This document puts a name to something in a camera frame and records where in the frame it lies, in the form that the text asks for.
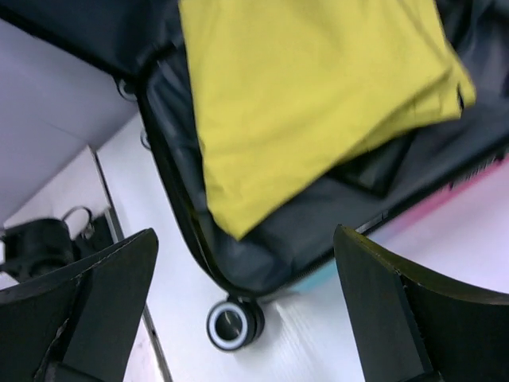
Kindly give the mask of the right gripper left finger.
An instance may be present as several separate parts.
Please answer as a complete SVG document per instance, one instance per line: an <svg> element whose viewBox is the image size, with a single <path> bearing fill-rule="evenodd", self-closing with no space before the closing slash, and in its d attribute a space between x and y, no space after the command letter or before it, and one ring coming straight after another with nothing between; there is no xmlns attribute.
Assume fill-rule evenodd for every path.
<svg viewBox="0 0 509 382"><path fill-rule="evenodd" d="M2 290L1 379L123 380L157 251L147 228Z"/></svg>

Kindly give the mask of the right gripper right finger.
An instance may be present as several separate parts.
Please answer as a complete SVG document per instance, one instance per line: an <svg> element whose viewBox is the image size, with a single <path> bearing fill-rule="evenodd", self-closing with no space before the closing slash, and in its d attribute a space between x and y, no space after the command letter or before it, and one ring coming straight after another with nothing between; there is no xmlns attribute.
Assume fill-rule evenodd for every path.
<svg viewBox="0 0 509 382"><path fill-rule="evenodd" d="M506 381L508 296L338 226L334 252L367 381Z"/></svg>

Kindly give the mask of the pink and teal suitcase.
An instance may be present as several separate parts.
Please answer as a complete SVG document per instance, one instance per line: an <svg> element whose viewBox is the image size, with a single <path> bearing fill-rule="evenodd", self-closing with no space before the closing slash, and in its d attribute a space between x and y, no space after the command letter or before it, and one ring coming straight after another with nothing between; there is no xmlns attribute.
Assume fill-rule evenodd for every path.
<svg viewBox="0 0 509 382"><path fill-rule="evenodd" d="M342 165L242 240L213 221L175 1L4 1L4 21L112 75L138 102L154 161L193 258L241 309L246 346L262 332L260 303L332 259L338 224L369 233L508 152L508 4L440 1L445 34L479 89L456 122L425 127Z"/></svg>

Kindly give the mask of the yellow cloth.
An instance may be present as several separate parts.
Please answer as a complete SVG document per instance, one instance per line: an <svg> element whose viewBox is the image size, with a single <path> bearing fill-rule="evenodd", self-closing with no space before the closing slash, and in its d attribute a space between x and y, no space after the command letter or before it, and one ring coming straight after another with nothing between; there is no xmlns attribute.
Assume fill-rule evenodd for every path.
<svg viewBox="0 0 509 382"><path fill-rule="evenodd" d="M208 209L243 238L333 166L476 100L433 1L182 1Z"/></svg>

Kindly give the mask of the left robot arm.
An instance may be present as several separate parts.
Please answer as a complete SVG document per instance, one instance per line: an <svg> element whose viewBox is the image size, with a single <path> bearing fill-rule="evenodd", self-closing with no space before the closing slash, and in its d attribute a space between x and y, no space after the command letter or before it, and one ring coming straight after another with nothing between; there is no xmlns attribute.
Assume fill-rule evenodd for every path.
<svg viewBox="0 0 509 382"><path fill-rule="evenodd" d="M22 283L75 261L68 226L56 218L31 220L1 230L1 271Z"/></svg>

